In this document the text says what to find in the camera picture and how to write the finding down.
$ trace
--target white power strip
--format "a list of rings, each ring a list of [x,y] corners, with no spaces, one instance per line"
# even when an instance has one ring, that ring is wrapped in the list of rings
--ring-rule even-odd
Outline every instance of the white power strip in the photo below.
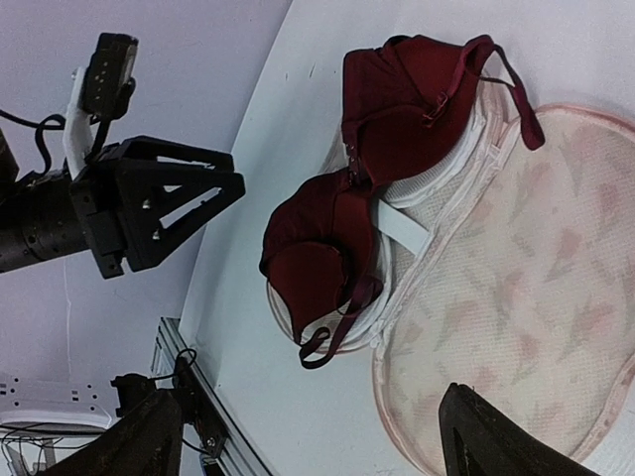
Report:
[[[0,373],[0,424],[46,422],[106,429],[116,420],[118,402],[110,384],[43,382]]]

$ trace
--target white table surface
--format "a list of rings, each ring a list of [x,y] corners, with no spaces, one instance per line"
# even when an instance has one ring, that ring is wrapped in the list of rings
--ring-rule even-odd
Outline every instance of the white table surface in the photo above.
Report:
[[[274,472],[417,474],[377,415],[370,350],[304,370],[258,272],[271,212],[318,171],[330,146],[344,54],[395,34],[464,43],[488,33],[536,106],[568,101],[633,118],[634,20],[627,1],[295,0],[232,151],[247,195],[207,226],[181,324]]]

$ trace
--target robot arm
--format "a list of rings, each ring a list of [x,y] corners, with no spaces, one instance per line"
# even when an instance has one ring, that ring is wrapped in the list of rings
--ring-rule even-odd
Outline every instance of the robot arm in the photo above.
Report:
[[[89,67],[75,72],[62,170],[16,181],[19,169],[0,132],[0,273],[86,249],[105,279],[123,274],[124,258],[134,272],[153,268],[244,195],[229,154],[145,136],[103,147],[134,92],[137,43],[102,34]],[[195,200],[199,206],[167,223]]]

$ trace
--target white wall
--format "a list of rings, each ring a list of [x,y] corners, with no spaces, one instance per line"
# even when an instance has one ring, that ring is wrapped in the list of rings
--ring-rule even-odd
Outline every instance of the white wall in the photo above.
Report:
[[[0,108],[31,120],[64,112],[71,72],[88,65],[99,33],[127,33],[139,39],[137,90],[109,141],[147,134],[228,151],[290,3],[2,0]],[[39,170],[33,131],[0,128],[22,172]],[[62,136],[48,140],[59,167]],[[182,310],[199,241],[107,282],[89,252],[1,275],[0,371],[77,382],[147,373],[159,317]]]

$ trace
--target dark red bra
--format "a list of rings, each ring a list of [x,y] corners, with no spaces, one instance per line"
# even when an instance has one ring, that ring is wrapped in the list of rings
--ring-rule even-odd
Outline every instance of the dark red bra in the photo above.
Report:
[[[513,84],[480,76],[494,52]],[[348,53],[343,76],[341,130],[349,165],[307,180],[274,211],[260,262],[289,309],[300,360],[308,369],[333,357],[357,316],[381,294],[382,283],[370,269],[371,197],[449,153],[467,124],[479,80],[508,87],[530,150],[545,143],[520,77],[488,36],[464,47],[422,36],[394,37],[383,48]],[[347,303],[327,352],[308,360],[331,336],[321,327],[303,343],[305,328]]]

